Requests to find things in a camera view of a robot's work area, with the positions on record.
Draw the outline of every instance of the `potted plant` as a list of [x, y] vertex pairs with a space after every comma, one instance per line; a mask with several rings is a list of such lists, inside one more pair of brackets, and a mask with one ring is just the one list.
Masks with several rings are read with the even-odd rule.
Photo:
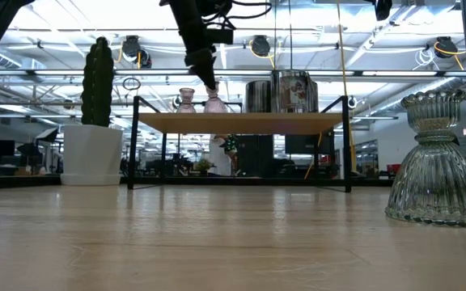
[[208, 170], [213, 166], [213, 164], [205, 158], [202, 158], [197, 165], [195, 165], [195, 170], [201, 173], [202, 177], [206, 177], [208, 175]]
[[86, 56], [82, 92], [82, 125], [64, 128], [65, 185], [116, 185], [120, 183], [123, 134], [110, 129], [114, 61], [104, 37]]

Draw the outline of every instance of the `wooden tabletop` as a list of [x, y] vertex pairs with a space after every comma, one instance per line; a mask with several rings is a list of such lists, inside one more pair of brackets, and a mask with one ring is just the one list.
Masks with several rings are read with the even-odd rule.
[[161, 133], [319, 134], [341, 123], [341, 113], [140, 113]]
[[389, 188], [0, 190], [0, 290], [466, 291], [466, 229]]

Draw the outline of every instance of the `white planter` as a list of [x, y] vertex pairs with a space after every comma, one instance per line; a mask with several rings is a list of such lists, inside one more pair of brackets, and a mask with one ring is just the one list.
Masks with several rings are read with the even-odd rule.
[[96, 125], [64, 128], [64, 185], [118, 185], [123, 132]]

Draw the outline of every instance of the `cactus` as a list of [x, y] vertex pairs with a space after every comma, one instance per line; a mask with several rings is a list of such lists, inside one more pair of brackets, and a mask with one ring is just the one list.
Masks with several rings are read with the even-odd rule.
[[86, 56], [82, 92], [82, 123], [109, 126], [114, 78], [111, 49], [99, 37]]

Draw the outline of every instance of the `black metal frame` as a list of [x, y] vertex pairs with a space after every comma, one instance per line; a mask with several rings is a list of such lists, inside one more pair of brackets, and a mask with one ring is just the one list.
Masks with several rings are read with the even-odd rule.
[[133, 128], [130, 137], [130, 152], [129, 152], [129, 170], [127, 177], [127, 188], [134, 189], [134, 183], [149, 183], [149, 184], [209, 184], [209, 185], [287, 185], [287, 186], [317, 186], [317, 187], [345, 187], [345, 192], [350, 193], [352, 191], [352, 184], [358, 186], [390, 186], [389, 182], [377, 181], [352, 181], [351, 179], [351, 165], [352, 159], [350, 154], [350, 131], [349, 131], [349, 107], [348, 107], [348, 96], [341, 96], [328, 105], [321, 113], [325, 113], [336, 106], [338, 103], [342, 103], [342, 124], [343, 124], [343, 167], [344, 167], [344, 179], [317, 179], [317, 172], [319, 169], [319, 149], [317, 143], [314, 146], [314, 177], [315, 179], [244, 179], [244, 178], [190, 178], [190, 177], [177, 177], [167, 178], [165, 175], [164, 164], [166, 162], [166, 151], [167, 151], [167, 134], [163, 133], [162, 153], [161, 153], [161, 171], [159, 177], [135, 177], [136, 173], [136, 142], [138, 141], [138, 122], [139, 122], [139, 107], [140, 103], [143, 103], [149, 108], [152, 108], [156, 113], [160, 113], [154, 106], [144, 100], [140, 96], [134, 96], [133, 100]]

